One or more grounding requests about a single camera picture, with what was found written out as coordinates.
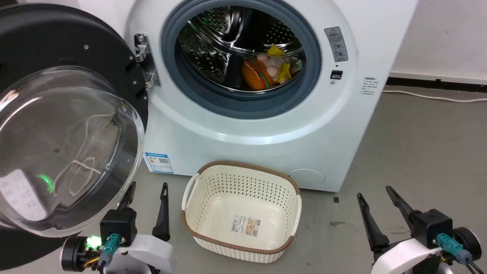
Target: concrete floor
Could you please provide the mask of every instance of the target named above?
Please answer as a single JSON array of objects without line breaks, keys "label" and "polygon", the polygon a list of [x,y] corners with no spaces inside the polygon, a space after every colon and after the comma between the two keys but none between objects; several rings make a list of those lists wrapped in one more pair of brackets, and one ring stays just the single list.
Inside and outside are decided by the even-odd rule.
[{"label": "concrete floor", "polygon": [[[486,94],[400,88],[450,98],[484,98]],[[452,103],[400,94],[383,94],[340,193],[302,191],[297,235],[272,264],[239,261],[201,248],[180,220],[185,176],[150,173],[144,164],[136,177],[132,204],[139,233],[150,234],[159,209],[162,182],[169,184],[171,241],[177,273],[293,274],[370,273],[373,262],[356,194],[367,199],[382,232],[391,242],[410,231],[385,191],[392,185],[415,209],[436,208],[487,239],[487,102]],[[339,203],[333,197],[339,197]],[[94,225],[84,235],[98,234]],[[487,259],[478,261],[487,271]],[[468,273],[454,267],[456,274]],[[63,273],[59,251],[5,274]]]}]

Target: blue label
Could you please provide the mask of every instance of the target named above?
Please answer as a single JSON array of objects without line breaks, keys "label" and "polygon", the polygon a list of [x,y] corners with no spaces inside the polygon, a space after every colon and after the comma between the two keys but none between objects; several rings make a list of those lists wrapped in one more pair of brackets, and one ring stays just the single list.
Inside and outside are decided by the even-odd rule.
[{"label": "blue label", "polygon": [[171,162],[166,154],[146,152],[147,161],[149,162],[152,172],[173,174]]}]

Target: sticker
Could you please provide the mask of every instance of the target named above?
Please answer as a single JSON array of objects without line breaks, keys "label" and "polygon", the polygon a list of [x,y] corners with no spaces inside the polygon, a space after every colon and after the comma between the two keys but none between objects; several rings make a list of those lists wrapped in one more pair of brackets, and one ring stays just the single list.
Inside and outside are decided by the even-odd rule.
[{"label": "sticker", "polygon": [[335,62],[348,61],[347,47],[345,46],[340,27],[327,28],[325,33],[332,47]]},{"label": "sticker", "polygon": [[256,218],[235,215],[233,218],[231,232],[257,237],[261,221]]},{"label": "sticker", "polygon": [[166,154],[148,153],[146,152],[147,160],[153,172],[170,173],[172,172],[171,162]]},{"label": "sticker", "polygon": [[22,170],[17,169],[0,177],[0,193],[25,219],[39,221],[46,218],[47,213]]},{"label": "sticker", "polygon": [[379,81],[374,77],[366,77],[360,88],[360,94],[374,95],[379,88]]}]

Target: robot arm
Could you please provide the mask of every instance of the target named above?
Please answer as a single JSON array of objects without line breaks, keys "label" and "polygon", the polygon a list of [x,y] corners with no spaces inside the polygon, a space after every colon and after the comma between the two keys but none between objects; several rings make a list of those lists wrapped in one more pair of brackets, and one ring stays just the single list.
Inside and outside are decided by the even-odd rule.
[{"label": "robot arm", "polygon": [[110,210],[100,222],[99,242],[92,237],[69,237],[61,251],[61,266],[65,271],[85,269],[102,274],[173,274],[176,254],[169,234],[168,184],[161,192],[161,206],[152,235],[137,234],[136,212],[129,207],[135,192],[135,182],[129,187],[117,210]]},{"label": "robot arm", "polygon": [[358,204],[374,253],[372,274],[451,274],[453,262],[464,264],[472,273],[483,272],[473,263],[482,255],[477,237],[468,229],[453,229],[453,221],[436,209],[425,213],[413,210],[391,187],[386,191],[394,206],[399,208],[411,230],[411,239],[390,244],[382,234],[362,194]]}]

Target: stainless steel drum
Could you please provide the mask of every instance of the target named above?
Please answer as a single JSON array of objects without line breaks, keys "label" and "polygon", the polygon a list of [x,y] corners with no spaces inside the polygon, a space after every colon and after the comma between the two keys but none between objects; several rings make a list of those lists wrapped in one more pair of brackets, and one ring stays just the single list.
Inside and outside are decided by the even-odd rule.
[{"label": "stainless steel drum", "polygon": [[294,62],[303,66],[306,63],[299,40],[285,24],[267,13],[246,7],[224,6],[202,12],[187,22],[178,40],[198,72],[235,92],[262,93],[280,87],[254,91],[241,75],[245,59],[255,58],[273,44]]}]

